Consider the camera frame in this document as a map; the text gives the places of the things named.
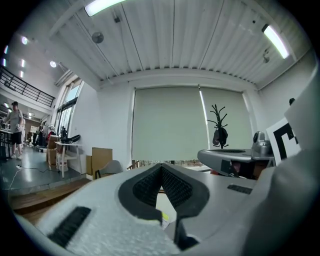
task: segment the cable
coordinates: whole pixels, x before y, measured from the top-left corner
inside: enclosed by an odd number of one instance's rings
[[[57,172],[57,171],[55,171],[55,170],[50,170],[50,169],[46,169],[46,170],[44,170],[44,171],[41,171],[41,170],[39,170],[38,168],[22,167],[21,165],[16,165],[15,167],[16,167],[18,170],[16,171],[15,175],[13,176],[12,182],[11,182],[11,184],[10,184],[10,187],[9,187],[9,190],[8,190],[8,200],[9,200],[9,193],[10,193],[12,184],[13,184],[14,181],[15,181],[15,177],[17,176],[17,174],[18,174],[19,172],[22,171],[22,169],[38,170],[40,173],[45,173],[46,171],[49,171],[49,172]]]
[[[45,173],[46,171],[57,173],[56,170],[50,170],[50,169],[39,170],[39,168],[23,167],[23,166],[21,166],[21,165],[17,165],[16,167],[17,167],[17,168],[20,168],[20,170],[22,170],[22,169],[38,170],[40,173]]]

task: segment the corrugated ceiling panel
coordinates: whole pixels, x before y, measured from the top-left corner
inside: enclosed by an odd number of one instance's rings
[[[174,1],[173,67],[200,67],[214,33],[222,2]]]
[[[173,1],[127,1],[122,4],[144,70],[170,66]]]
[[[75,2],[51,1],[46,19],[53,25]],[[225,73],[260,88],[294,59],[281,58],[262,33],[267,19],[251,4],[259,3],[272,17],[298,59],[310,42],[295,19],[274,2],[245,2],[250,6],[240,0],[124,1],[93,17],[81,9],[57,36],[102,80],[140,70],[187,68]],[[103,33],[102,43],[92,42],[94,32]]]
[[[96,44],[86,35],[83,29],[78,25],[78,21],[73,16],[65,25],[63,25],[58,34],[61,42],[64,42],[69,51],[74,52],[89,69],[104,80],[113,77],[115,72],[103,59],[101,53],[97,49]]]
[[[104,13],[89,17],[84,9],[77,13],[89,35],[101,32],[103,42],[95,44],[101,56],[114,69],[114,75],[122,75],[141,69],[139,57],[121,5],[108,8]]]

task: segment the window blind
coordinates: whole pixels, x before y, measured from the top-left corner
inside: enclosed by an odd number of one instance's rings
[[[217,122],[216,114],[210,112],[214,110],[212,105],[216,104],[218,110],[225,107],[220,112],[220,117],[223,118],[227,114],[222,121],[222,125],[228,124],[224,127],[228,133],[226,144],[229,146],[226,149],[250,149],[253,142],[250,116],[242,93],[207,87],[201,87],[201,92],[208,120]],[[215,125],[213,122],[208,122],[211,149],[217,149],[212,143]]]
[[[208,148],[197,87],[162,87],[135,92],[132,159],[196,160]]]

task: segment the wooden floor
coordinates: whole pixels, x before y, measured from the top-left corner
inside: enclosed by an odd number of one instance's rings
[[[11,198],[10,205],[14,212],[35,224],[54,204],[89,182],[88,179],[79,179],[53,189],[15,196]]]

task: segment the black railing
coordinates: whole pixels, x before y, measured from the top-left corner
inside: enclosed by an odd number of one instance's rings
[[[4,85],[9,89],[50,108],[55,100],[55,97],[52,97],[42,90],[32,86],[31,84],[28,84],[16,75],[12,74],[3,66],[0,67],[0,85]]]

